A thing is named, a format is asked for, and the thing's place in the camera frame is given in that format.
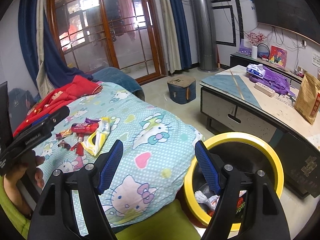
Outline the green left sleeve forearm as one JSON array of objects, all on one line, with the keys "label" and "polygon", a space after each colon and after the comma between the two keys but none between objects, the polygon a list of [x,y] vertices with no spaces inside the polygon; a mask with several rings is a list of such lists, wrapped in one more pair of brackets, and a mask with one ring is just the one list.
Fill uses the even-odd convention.
[{"label": "green left sleeve forearm", "polygon": [[23,239],[27,239],[31,221],[17,210],[7,196],[4,190],[3,177],[1,177],[1,207],[16,231],[23,237]]}]

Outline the left hand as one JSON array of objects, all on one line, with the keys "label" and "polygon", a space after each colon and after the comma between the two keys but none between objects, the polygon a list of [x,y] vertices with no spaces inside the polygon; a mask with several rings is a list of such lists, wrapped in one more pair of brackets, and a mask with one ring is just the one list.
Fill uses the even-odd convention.
[{"label": "left hand", "polygon": [[[43,189],[44,188],[44,179],[43,179],[43,172],[40,168],[38,168],[39,165],[42,165],[45,161],[45,157],[42,156],[35,156],[35,172],[34,172],[34,181],[38,188]],[[26,171],[28,169],[27,163],[19,163],[15,165],[10,172],[8,172],[3,179],[3,187],[4,191],[9,198],[9,200],[12,202],[14,207],[24,216],[29,216],[32,213],[32,208],[25,200],[25,186],[23,184],[24,178],[27,178],[27,181],[29,181],[28,175],[26,175]]]}]

